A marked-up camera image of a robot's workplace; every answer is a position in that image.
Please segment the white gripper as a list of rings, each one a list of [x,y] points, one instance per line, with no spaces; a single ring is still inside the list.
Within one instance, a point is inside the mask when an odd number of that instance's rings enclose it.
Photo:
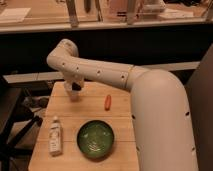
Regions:
[[[64,73],[64,87],[67,91],[80,91],[84,87],[84,78],[76,74]]]

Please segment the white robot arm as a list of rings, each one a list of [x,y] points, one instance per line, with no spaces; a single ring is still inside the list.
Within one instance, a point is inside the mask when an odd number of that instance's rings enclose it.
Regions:
[[[81,58],[69,39],[48,54],[47,64],[68,83],[86,78],[130,93],[140,171],[199,171],[187,93],[174,74]]]

